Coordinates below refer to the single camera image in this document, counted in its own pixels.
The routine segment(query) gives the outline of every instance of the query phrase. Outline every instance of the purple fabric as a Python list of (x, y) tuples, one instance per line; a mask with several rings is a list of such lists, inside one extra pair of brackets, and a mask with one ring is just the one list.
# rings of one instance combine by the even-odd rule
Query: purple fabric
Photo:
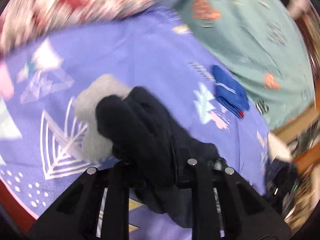
[[(172, 30), (181, 24), (175, 13), (153, 7), (122, 21), (96, 23), (51, 34), (49, 40), (52, 48), (64, 61), (59, 70), (39, 73), (40, 77), (45, 77), (37, 83), (41, 91), (39, 99), (27, 103), (21, 103), (21, 95), (34, 73), (19, 83), (16, 77), (44, 37), (5, 58), (15, 90), (12, 99), (5, 103), (22, 138), (0, 138), (0, 155), (6, 163), (6, 166), (0, 166), (0, 176), (3, 181), (11, 182), (9, 186), (31, 211), (41, 215), (80, 175), (68, 175), (58, 170), (54, 174), (64, 176), (46, 179), (44, 170), (48, 171), (48, 168), (44, 167), (40, 154), (41, 147), (46, 151), (46, 145), (44, 142), (40, 145), (40, 132), (43, 130), (42, 136), (45, 137), (45, 123), (51, 125), (47, 114), (61, 130), (67, 124), (67, 134), (70, 134), (75, 120), (70, 99), (106, 73), (111, 73), (129, 87), (146, 86), (191, 136), (214, 143), (228, 165), (250, 181), (260, 194), (264, 193), (264, 161), (268, 150), (268, 128), (264, 119), (251, 105), (245, 118), (239, 120), (210, 98), (214, 79), (208, 72), (209, 67), (218, 65), (224, 70), (225, 67), (190, 32), (177, 33)], [(66, 80), (58, 78), (59, 71), (63, 71)], [(69, 87), (48, 93), (45, 85), (50, 80), (65, 84), (68, 81)], [(205, 115), (199, 108), (203, 97), (208, 98), (208, 104), (204, 104), (208, 107)], [(53, 140), (50, 129), (51, 126), (47, 136), (49, 151)], [(52, 157), (44, 154), (43, 158)], [(100, 163), (99, 169), (114, 163), (113, 159)], [(140, 227), (131, 234), (131, 239), (191, 238), (190, 230), (179, 228), (167, 215), (153, 214), (145, 206), (130, 212), (130, 223)]]

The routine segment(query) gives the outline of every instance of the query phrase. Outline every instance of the black cloth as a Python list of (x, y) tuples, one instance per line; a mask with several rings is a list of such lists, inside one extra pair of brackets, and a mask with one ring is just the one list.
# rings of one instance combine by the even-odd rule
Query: black cloth
[(168, 213), (178, 225), (192, 227), (190, 189), (175, 185), (177, 168), (189, 158), (208, 163), (218, 158), (214, 144), (192, 138), (148, 91), (135, 87), (121, 100), (112, 95), (96, 107), (98, 132), (111, 139), (113, 154), (138, 167), (147, 187), (137, 197), (156, 213)]

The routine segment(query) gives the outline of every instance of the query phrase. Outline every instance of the floral fabric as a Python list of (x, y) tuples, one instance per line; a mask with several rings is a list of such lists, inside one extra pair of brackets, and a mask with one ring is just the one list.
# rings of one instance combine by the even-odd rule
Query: floral fabric
[(141, 12), (155, 0), (10, 0), (0, 17), (0, 56), (62, 27)]

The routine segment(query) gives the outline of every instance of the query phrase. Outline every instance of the metal screw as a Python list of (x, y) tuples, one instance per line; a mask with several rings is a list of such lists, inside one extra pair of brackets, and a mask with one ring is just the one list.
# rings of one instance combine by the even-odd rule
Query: metal screw
[(234, 170), (233, 168), (231, 168), (231, 167), (226, 167), (226, 168), (224, 169), (224, 172), (225, 172), (226, 174), (232, 175), (232, 174), (235, 173), (235, 170)]
[(189, 159), (189, 160), (187, 161), (187, 163), (188, 163), (189, 165), (191, 165), (191, 166), (194, 166), (194, 165), (196, 165), (196, 164), (198, 163), (198, 161), (197, 161), (196, 159)]
[(89, 175), (95, 174), (97, 171), (97, 169), (95, 167), (90, 167), (89, 169), (87, 169), (87, 173)]

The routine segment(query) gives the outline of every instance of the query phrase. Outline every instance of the folded blue cloth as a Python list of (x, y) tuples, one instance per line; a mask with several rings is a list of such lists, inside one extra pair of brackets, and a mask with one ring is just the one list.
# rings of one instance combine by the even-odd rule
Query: folded blue cloth
[(217, 65), (212, 67), (211, 74), (216, 80), (215, 97), (217, 101), (235, 116), (242, 118), (240, 113), (250, 109), (244, 88)]

